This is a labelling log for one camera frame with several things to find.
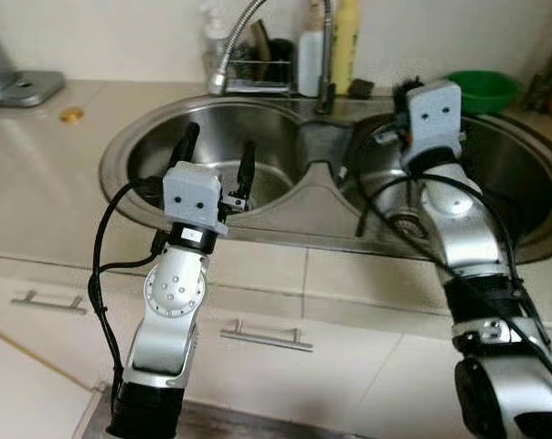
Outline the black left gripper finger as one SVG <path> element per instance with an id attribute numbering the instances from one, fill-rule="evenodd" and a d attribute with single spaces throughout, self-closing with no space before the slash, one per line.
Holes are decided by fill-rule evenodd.
<path id="1" fill-rule="evenodd" d="M 258 146 L 254 141 L 244 142 L 243 156 L 239 162 L 239 170 L 236 172 L 238 187 L 234 192 L 234 198 L 238 204 L 247 204 L 250 200 L 252 184 L 254 184 L 256 175 L 256 149 Z"/>
<path id="2" fill-rule="evenodd" d="M 179 141 L 176 142 L 170 155 L 170 168 L 176 167 L 179 163 L 193 163 L 200 131 L 199 123 L 189 122 L 185 125 L 183 134 L 180 135 Z"/>

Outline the black sponge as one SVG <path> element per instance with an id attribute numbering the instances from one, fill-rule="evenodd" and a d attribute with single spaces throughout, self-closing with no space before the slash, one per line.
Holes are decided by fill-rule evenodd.
<path id="1" fill-rule="evenodd" d="M 375 83 L 369 80 L 352 79 L 345 95 L 348 99 L 368 100 L 371 99 L 373 91 L 375 91 Z"/>

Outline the stainless steel double sink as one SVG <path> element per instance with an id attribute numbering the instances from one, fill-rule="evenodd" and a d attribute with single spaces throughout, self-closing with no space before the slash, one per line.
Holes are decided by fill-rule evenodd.
<path id="1" fill-rule="evenodd" d="M 244 147 L 256 146 L 249 209 L 226 218 L 229 239 L 417 258 L 375 217 L 361 217 L 364 195 L 377 194 L 385 216 L 418 240 L 430 234 L 418 187 L 396 184 L 404 176 L 400 144 L 375 139 L 393 122 L 390 99 L 338 102 L 327 121 L 352 133 L 340 146 L 308 145 L 303 129 L 316 117 L 311 99 L 196 96 L 159 106 L 106 147 L 101 189 L 111 197 L 130 180 L 161 176 L 196 123 L 194 163 L 220 172 L 227 191 L 236 188 Z M 505 114 L 467 114 L 461 144 L 464 170 L 504 217 L 519 262 L 551 258 L 552 139 Z"/>

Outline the green plastic bowl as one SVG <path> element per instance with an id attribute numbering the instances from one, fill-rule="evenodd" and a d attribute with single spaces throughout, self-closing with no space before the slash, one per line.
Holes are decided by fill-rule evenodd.
<path id="1" fill-rule="evenodd" d="M 502 112 L 522 91 L 518 80 L 494 70 L 453 71 L 446 80 L 461 88 L 462 111 L 467 114 Z"/>

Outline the yellow detergent bottle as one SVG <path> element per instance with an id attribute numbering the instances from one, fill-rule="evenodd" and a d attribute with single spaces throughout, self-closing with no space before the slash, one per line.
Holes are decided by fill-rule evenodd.
<path id="1" fill-rule="evenodd" d="M 360 27 L 361 0 L 334 0 L 332 9 L 331 83 L 337 95 L 346 95 L 353 79 L 353 61 Z"/>

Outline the dark straight faucet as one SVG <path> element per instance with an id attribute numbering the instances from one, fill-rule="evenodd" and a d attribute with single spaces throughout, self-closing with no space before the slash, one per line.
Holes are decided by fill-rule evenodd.
<path id="1" fill-rule="evenodd" d="M 327 116 L 334 108 L 337 87 L 332 82 L 332 43 L 334 43 L 334 0 L 319 1 L 322 8 L 321 75 L 319 75 L 319 95 L 314 112 Z"/>

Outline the chrome gooseneck faucet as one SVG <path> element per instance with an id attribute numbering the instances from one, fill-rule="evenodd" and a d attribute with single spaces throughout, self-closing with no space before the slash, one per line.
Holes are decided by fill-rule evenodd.
<path id="1" fill-rule="evenodd" d="M 230 53 L 225 53 L 218 71 L 212 76 L 212 80 L 207 80 L 207 91 L 212 95 L 222 95 L 228 91 L 229 79 L 228 68 L 233 59 L 235 47 L 244 33 L 244 29 L 250 24 L 252 18 L 258 13 L 259 9 L 267 3 L 267 0 L 248 0 L 246 5 L 241 5 L 243 0 L 223 0 L 223 8 L 228 14 L 228 21 L 234 22 L 230 30 Z"/>

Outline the white pump bottle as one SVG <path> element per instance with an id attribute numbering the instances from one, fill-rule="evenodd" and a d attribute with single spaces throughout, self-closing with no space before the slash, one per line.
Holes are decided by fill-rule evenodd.
<path id="1" fill-rule="evenodd" d="M 297 41 L 296 89 L 304 97 L 321 95 L 324 0 L 308 0 L 309 8 Z"/>

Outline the clear pump bottle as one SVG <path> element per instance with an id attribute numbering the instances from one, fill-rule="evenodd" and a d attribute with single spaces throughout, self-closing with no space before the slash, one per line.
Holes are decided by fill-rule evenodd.
<path id="1" fill-rule="evenodd" d="M 202 0 L 202 62 L 209 82 L 221 66 L 225 53 L 230 53 L 230 30 L 234 22 L 228 21 L 223 0 Z"/>

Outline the silver countertop appliance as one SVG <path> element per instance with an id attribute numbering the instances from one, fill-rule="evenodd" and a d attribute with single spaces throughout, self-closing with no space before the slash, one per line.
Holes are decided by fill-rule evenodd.
<path id="1" fill-rule="evenodd" d="M 31 108 L 66 87 L 66 76 L 51 70 L 18 70 L 0 41 L 0 106 Z"/>

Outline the cream cabinet door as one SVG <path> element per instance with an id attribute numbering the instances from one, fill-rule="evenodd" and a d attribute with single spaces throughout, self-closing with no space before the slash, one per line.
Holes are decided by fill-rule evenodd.
<path id="1" fill-rule="evenodd" d="M 455 391 L 461 359 L 448 340 L 406 336 L 377 369 L 347 430 L 372 439 L 475 439 Z"/>
<path id="2" fill-rule="evenodd" d="M 222 327 L 243 319 L 250 333 L 300 327 L 314 352 L 256 346 L 218 337 Z M 399 333 L 205 309 L 186 397 L 190 402 L 350 434 L 347 421 Z"/>
<path id="3" fill-rule="evenodd" d="M 72 439 L 92 391 L 0 338 L 0 439 Z"/>
<path id="4" fill-rule="evenodd" d="M 80 295 L 88 313 L 80 316 L 9 304 L 10 298 L 26 290 Z M 0 277 L 0 336 L 85 389 L 111 381 L 111 354 L 83 287 Z"/>

